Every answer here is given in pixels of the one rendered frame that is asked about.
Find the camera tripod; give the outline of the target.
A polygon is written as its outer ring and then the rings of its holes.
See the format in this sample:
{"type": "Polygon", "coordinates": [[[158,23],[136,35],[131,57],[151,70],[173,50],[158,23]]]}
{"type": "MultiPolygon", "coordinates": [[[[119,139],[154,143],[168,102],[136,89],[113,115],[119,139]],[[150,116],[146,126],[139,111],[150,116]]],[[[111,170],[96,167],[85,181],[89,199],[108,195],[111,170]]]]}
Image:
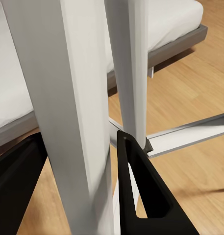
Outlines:
{"type": "Polygon", "coordinates": [[[224,113],[146,135],[149,0],[1,3],[71,234],[121,235],[117,131],[153,158],[224,135],[224,113]],[[108,115],[103,5],[123,126],[108,115]]]}

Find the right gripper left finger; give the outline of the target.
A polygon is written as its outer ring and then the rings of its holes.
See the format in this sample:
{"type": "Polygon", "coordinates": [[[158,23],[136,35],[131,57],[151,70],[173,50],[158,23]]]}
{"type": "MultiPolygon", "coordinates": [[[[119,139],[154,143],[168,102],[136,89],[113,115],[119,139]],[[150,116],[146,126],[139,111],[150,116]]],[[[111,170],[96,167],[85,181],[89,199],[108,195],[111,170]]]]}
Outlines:
{"type": "Polygon", "coordinates": [[[16,235],[47,159],[41,133],[0,155],[0,235],[16,235]]]}

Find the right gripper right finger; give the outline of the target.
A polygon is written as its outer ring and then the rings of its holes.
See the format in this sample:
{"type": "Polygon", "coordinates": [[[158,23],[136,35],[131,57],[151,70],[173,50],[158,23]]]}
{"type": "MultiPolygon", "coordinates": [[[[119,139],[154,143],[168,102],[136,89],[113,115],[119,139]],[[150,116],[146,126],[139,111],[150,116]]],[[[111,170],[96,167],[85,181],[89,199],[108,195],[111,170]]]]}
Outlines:
{"type": "Polygon", "coordinates": [[[131,134],[117,131],[117,151],[121,235],[200,235],[131,134]],[[128,163],[147,218],[136,215],[128,163]]]}

